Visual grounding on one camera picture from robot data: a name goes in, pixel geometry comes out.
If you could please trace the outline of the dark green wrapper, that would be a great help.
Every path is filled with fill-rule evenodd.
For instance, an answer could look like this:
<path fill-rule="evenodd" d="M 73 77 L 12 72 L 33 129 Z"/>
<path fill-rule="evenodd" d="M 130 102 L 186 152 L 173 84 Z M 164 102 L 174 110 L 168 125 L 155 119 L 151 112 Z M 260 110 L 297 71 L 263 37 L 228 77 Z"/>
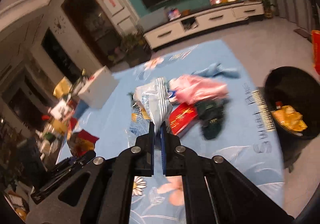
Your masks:
<path fill-rule="evenodd" d="M 225 121 L 226 99 L 202 100 L 194 104 L 205 139 L 212 140 L 220 134 Z"/>

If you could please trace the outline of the red cigarette box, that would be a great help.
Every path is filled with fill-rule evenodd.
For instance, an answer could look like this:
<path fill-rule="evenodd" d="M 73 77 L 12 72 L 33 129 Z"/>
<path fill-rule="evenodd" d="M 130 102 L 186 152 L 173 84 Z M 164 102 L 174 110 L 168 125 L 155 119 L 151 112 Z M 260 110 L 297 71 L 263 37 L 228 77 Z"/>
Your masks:
<path fill-rule="evenodd" d="M 181 138 L 198 122 L 196 108 L 192 104 L 180 104 L 169 117 L 171 131 Z"/>

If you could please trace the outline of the white blue snack bag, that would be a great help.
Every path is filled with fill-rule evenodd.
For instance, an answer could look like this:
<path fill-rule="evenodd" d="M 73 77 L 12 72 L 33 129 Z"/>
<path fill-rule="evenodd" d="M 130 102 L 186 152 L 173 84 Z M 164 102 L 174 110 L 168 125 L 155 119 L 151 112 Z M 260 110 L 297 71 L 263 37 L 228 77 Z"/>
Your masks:
<path fill-rule="evenodd" d="M 173 108 L 168 91 L 168 82 L 163 77 L 135 89 L 131 101 L 131 122 L 127 130 L 130 146 L 134 145 L 137 137 L 149 132 L 150 123 L 154 125 L 154 134 L 158 133 L 162 123 L 168 123 Z"/>

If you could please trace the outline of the pink plastic bag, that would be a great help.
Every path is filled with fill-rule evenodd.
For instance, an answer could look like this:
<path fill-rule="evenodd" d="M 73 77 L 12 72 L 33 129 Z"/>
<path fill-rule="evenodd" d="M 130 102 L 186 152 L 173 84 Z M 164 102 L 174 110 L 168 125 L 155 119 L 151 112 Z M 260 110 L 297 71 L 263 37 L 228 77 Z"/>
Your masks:
<path fill-rule="evenodd" d="M 228 96 L 227 84 L 197 75 L 181 75 L 169 81 L 178 103 L 195 104 L 202 100 L 222 99 Z"/>

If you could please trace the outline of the blue white toothpaste box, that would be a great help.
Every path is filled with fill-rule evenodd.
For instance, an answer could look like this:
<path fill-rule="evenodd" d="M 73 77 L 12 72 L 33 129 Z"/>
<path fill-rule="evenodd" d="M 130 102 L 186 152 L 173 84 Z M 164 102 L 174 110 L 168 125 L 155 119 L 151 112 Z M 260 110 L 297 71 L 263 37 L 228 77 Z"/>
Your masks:
<path fill-rule="evenodd" d="M 175 90 L 168 90 L 168 99 L 172 104 L 175 104 L 177 102 Z"/>

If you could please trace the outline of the light blue quilted cloth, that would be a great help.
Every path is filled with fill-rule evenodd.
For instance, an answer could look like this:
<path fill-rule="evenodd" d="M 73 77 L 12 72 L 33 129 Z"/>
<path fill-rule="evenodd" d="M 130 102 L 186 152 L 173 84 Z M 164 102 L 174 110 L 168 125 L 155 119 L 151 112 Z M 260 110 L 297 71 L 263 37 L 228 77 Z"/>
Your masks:
<path fill-rule="evenodd" d="M 239 78 L 240 73 L 236 68 L 225 68 L 220 63 L 213 63 L 204 70 L 198 70 L 191 73 L 200 77 L 216 77 L 222 75 L 228 78 Z"/>

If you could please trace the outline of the black trash bin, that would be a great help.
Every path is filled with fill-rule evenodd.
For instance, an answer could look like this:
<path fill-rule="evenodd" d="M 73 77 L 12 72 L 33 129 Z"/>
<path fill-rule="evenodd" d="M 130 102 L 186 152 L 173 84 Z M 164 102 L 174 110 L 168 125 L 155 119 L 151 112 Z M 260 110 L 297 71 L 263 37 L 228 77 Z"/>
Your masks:
<path fill-rule="evenodd" d="M 263 88 L 268 110 L 291 106 L 301 113 L 307 128 L 294 132 L 272 117 L 283 153 L 284 167 L 293 168 L 302 150 L 319 136 L 319 83 L 306 71 L 284 66 L 270 71 Z"/>

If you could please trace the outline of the red yellow snack bag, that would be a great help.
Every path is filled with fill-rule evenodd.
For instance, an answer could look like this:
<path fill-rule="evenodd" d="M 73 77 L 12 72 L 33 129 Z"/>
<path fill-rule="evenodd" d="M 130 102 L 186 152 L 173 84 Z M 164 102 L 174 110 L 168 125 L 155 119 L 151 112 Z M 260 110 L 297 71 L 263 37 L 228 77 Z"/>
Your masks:
<path fill-rule="evenodd" d="M 67 133 L 67 145 L 71 154 L 76 158 L 83 156 L 88 151 L 93 151 L 98 140 L 99 138 L 89 134 L 85 130 L 75 133 L 69 130 Z"/>

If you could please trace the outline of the blue floral tablecloth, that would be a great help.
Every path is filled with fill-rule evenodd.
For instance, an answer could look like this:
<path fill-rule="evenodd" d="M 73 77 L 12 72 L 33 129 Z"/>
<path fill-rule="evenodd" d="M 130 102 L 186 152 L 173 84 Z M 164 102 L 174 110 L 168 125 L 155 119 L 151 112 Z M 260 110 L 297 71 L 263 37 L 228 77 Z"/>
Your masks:
<path fill-rule="evenodd" d="M 114 158 L 130 147 L 135 139 L 129 133 L 131 99 L 129 93 L 138 86 L 163 77 L 172 80 L 181 75 L 206 69 L 219 63 L 224 69 L 236 69 L 240 76 L 222 75 L 216 81 L 225 83 L 228 101 L 224 122 L 217 137 L 205 139 L 199 123 L 194 123 L 181 137 L 181 144 L 198 155 L 212 158 L 220 155 L 253 182 L 273 202 L 274 206 L 259 206 L 254 212 L 254 223 L 274 222 L 276 208 L 283 205 L 283 156 L 275 130 L 268 130 L 260 107 L 252 95 L 256 86 L 247 70 L 221 40 L 209 41 L 166 55 L 154 69 L 145 65 L 116 73 L 116 89 L 101 109 L 79 108 L 76 130 L 96 136 L 95 152 L 106 159 Z"/>

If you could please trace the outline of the white cardboard box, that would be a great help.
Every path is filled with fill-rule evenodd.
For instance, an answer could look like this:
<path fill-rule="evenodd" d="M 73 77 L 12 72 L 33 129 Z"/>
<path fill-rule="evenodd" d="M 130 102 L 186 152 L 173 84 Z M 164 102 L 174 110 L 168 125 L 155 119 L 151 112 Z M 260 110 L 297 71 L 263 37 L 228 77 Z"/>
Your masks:
<path fill-rule="evenodd" d="M 89 107 L 101 109 L 117 85 L 118 80 L 116 80 L 110 70 L 104 66 L 90 76 L 78 92 L 78 97 Z"/>

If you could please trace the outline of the potted plant in planter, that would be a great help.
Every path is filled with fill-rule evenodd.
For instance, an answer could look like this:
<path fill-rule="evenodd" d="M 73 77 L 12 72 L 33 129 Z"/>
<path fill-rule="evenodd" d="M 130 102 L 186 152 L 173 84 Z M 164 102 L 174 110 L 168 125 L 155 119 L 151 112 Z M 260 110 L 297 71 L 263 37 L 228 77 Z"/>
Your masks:
<path fill-rule="evenodd" d="M 149 44 L 141 32 L 123 36 L 120 48 L 125 53 L 125 61 L 130 68 L 147 62 L 152 56 Z"/>

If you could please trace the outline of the grey storage box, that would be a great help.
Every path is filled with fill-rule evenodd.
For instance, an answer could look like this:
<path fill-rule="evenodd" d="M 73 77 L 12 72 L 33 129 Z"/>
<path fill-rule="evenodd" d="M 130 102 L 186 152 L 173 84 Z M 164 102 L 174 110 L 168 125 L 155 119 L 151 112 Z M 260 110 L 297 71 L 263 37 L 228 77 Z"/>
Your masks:
<path fill-rule="evenodd" d="M 137 22 L 137 27 L 145 33 L 166 24 L 168 21 L 167 11 L 163 7 L 141 17 Z"/>

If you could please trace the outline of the white TV cabinet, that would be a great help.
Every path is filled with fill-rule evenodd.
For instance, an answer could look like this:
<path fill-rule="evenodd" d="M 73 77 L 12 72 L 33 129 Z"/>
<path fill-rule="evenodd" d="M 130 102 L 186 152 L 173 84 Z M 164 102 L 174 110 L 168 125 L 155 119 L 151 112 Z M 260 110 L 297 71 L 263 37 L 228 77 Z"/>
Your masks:
<path fill-rule="evenodd" d="M 207 30 L 248 22 L 249 18 L 257 16 L 264 16 L 264 7 L 261 1 L 227 4 L 172 20 L 145 32 L 144 39 L 151 49 L 156 49 Z"/>

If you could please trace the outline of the red yellow shopping bag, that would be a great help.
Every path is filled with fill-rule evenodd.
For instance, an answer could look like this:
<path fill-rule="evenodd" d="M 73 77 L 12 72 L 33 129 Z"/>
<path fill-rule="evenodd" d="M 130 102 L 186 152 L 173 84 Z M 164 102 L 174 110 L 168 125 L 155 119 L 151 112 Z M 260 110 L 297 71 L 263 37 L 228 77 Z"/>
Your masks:
<path fill-rule="evenodd" d="M 320 75 L 320 31 L 311 32 L 314 69 Z"/>

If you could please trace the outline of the wall clock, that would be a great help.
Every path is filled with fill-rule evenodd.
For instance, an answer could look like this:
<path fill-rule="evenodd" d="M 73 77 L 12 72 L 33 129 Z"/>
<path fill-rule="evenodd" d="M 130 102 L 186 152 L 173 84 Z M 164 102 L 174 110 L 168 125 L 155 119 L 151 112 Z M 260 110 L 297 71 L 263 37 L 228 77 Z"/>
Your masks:
<path fill-rule="evenodd" d="M 63 16 L 58 16 L 53 21 L 53 30 L 56 34 L 64 34 L 66 31 L 66 21 Z"/>

